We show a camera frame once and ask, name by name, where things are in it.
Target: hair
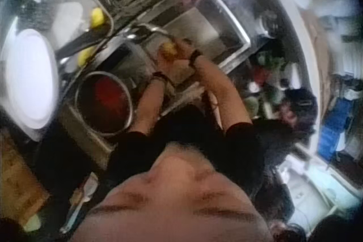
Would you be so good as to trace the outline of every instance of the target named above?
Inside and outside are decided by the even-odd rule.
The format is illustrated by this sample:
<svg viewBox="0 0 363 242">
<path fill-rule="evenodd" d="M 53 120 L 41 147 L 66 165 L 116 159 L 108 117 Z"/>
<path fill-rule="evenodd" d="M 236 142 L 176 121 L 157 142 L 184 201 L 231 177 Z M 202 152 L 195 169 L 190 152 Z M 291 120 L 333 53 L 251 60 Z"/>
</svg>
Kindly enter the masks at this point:
<svg viewBox="0 0 363 242">
<path fill-rule="evenodd" d="M 306 242 L 305 230 L 297 224 L 289 224 L 288 229 L 282 231 L 276 239 L 276 242 Z"/>
<path fill-rule="evenodd" d="M 290 109 L 297 116 L 297 124 L 294 127 L 294 135 L 298 139 L 304 139 L 312 135 L 313 126 L 318 115 L 316 97 L 307 89 L 289 89 L 285 91 L 284 102 L 290 103 Z"/>
</svg>

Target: hand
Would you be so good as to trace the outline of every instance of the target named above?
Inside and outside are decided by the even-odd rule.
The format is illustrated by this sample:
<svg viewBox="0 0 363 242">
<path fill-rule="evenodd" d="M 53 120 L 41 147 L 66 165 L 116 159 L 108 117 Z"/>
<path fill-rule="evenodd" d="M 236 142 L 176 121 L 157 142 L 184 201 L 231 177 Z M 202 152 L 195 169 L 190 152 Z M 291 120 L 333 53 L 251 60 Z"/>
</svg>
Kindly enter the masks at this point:
<svg viewBox="0 0 363 242">
<path fill-rule="evenodd" d="M 166 56 L 162 46 L 158 50 L 157 70 L 167 76 L 172 82 L 178 77 L 180 71 L 188 68 L 188 60 L 179 60 Z"/>
<path fill-rule="evenodd" d="M 183 41 L 182 39 L 174 37 L 173 42 L 176 45 L 179 59 L 189 60 L 193 52 L 196 50 L 193 45 Z"/>
</svg>

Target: black wristband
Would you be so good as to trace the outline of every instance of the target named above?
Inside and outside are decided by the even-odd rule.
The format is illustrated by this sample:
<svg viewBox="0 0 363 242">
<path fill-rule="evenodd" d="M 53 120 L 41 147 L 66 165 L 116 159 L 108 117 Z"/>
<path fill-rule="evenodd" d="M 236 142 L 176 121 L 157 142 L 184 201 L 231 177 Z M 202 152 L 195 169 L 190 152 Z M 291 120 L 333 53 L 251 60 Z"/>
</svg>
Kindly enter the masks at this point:
<svg viewBox="0 0 363 242">
<path fill-rule="evenodd" d="M 191 57 L 189 58 L 189 66 L 195 68 L 195 61 L 199 56 L 203 55 L 198 49 L 194 50 Z"/>
<path fill-rule="evenodd" d="M 162 72 L 158 71 L 158 72 L 154 72 L 153 73 L 153 78 L 158 78 L 161 79 L 162 81 L 165 82 L 165 84 L 167 84 L 168 82 L 170 82 L 169 78 L 167 76 L 165 76 Z"/>
</svg>

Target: faucet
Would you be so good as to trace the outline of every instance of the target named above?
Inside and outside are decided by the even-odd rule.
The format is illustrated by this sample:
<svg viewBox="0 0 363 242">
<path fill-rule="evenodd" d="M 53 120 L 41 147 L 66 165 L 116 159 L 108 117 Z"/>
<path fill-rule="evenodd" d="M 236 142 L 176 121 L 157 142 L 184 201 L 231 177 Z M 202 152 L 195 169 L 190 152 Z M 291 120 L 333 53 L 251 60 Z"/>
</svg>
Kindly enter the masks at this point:
<svg viewBox="0 0 363 242">
<path fill-rule="evenodd" d="M 139 44 L 145 41 L 153 33 L 160 33 L 161 35 L 172 38 L 172 36 L 163 28 L 150 24 L 150 23 L 136 23 L 126 28 L 122 35 L 129 41 Z"/>
</svg>

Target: wooden board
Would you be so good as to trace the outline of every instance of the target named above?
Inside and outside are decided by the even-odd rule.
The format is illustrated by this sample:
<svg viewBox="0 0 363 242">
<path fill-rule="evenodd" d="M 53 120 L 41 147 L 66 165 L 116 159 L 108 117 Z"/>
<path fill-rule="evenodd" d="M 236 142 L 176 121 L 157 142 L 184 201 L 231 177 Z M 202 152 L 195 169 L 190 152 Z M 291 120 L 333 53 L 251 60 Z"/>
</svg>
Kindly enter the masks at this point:
<svg viewBox="0 0 363 242">
<path fill-rule="evenodd" d="M 49 193 L 18 153 L 7 130 L 0 131 L 1 217 L 25 225 L 49 198 Z"/>
</svg>

